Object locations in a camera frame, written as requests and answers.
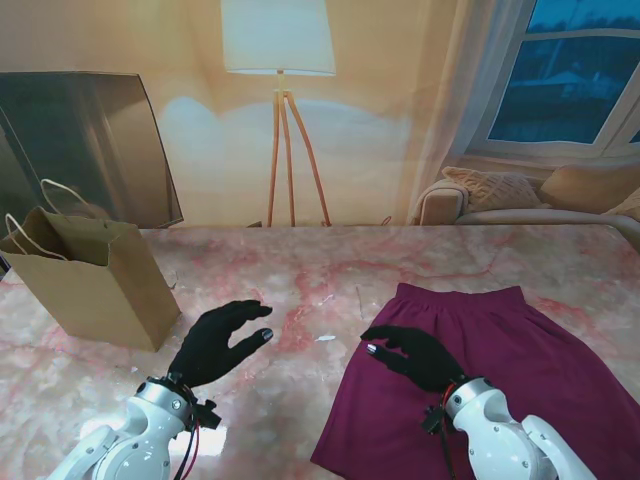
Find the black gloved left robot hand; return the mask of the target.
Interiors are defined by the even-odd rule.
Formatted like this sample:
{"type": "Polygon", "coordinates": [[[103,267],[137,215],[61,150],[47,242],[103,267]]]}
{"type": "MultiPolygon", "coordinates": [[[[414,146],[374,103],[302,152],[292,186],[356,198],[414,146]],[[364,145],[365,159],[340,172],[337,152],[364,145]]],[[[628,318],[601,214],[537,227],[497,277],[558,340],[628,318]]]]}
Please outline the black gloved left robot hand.
{"type": "Polygon", "coordinates": [[[273,337],[262,328],[229,346],[231,335],[249,321],[268,317],[273,309],[257,300],[232,301],[203,313],[190,328],[168,373],[193,389],[215,382],[240,365],[273,337]]]}

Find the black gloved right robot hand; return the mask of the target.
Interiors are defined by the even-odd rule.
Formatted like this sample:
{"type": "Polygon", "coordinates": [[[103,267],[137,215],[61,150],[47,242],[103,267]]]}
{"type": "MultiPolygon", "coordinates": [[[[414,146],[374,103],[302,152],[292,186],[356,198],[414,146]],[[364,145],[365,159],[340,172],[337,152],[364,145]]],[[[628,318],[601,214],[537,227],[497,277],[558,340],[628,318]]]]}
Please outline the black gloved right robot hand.
{"type": "Polygon", "coordinates": [[[371,357],[425,392],[444,393],[450,385],[469,379],[445,346],[420,329],[375,326],[367,329],[361,339],[371,357]]]}

